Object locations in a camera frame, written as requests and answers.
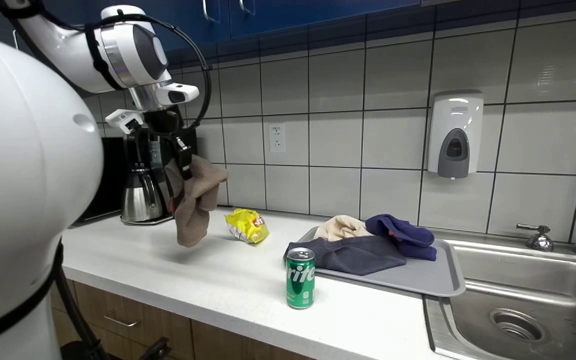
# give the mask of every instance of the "electrical outlet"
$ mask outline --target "electrical outlet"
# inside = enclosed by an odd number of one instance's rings
[[[271,123],[270,126],[270,152],[286,152],[286,124]]]

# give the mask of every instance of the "gray tray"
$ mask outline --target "gray tray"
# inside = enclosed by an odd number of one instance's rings
[[[298,242],[311,241],[316,231],[317,227],[313,227]],[[459,267],[457,256],[455,256],[455,249],[441,239],[435,239],[431,246],[437,249],[437,260],[435,261],[407,257],[407,262],[403,266],[384,269],[364,276],[320,268],[315,269],[315,271],[340,280],[358,281],[429,296],[454,297],[462,294],[466,291],[466,281],[462,269]]]

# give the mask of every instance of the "soap dispenser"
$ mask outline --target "soap dispenser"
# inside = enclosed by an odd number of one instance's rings
[[[428,171],[451,179],[477,173],[483,112],[484,97],[478,90],[446,91],[434,96]]]

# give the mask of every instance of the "folded towel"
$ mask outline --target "folded towel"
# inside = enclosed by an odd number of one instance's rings
[[[336,242],[341,239],[369,237],[370,235],[372,234],[366,230],[366,224],[363,221],[348,215],[336,215],[317,228],[313,239],[323,238],[329,242]]]
[[[393,241],[385,236],[348,237],[327,241],[319,237],[302,243],[290,243],[288,250],[308,248],[315,253],[315,267],[353,275],[367,275],[406,264]]]
[[[427,228],[416,227],[391,214],[379,214],[366,220],[366,230],[395,239],[398,250],[407,258],[433,262],[437,259],[437,249],[430,246],[435,241],[435,235]]]
[[[228,173],[197,155],[192,155],[189,170],[180,167],[184,168],[173,159],[165,170],[174,195],[176,242],[190,248],[206,236],[208,212],[217,207],[219,184],[228,179]]]

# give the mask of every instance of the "faucet handle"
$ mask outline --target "faucet handle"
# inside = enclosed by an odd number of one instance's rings
[[[526,242],[526,246],[530,249],[535,249],[538,251],[553,251],[555,245],[550,236],[546,235],[551,228],[546,225],[524,225],[523,223],[517,224],[517,229],[523,230],[537,230],[539,233],[532,235]]]
[[[546,225],[524,225],[523,223],[518,223],[517,229],[536,230],[539,231],[539,234],[547,234],[551,232],[551,228]]]

